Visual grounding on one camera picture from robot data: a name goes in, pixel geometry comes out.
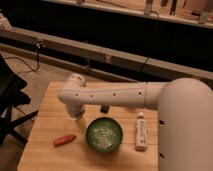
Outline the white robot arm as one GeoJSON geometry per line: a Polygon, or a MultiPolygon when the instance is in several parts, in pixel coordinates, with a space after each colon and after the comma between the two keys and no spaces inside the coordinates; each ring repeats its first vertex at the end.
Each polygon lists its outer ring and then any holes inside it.
{"type": "Polygon", "coordinates": [[[72,74],[58,93],[70,116],[84,106],[146,108],[158,112],[158,171],[213,171],[213,89],[200,80],[118,83],[93,88],[72,74]]]}

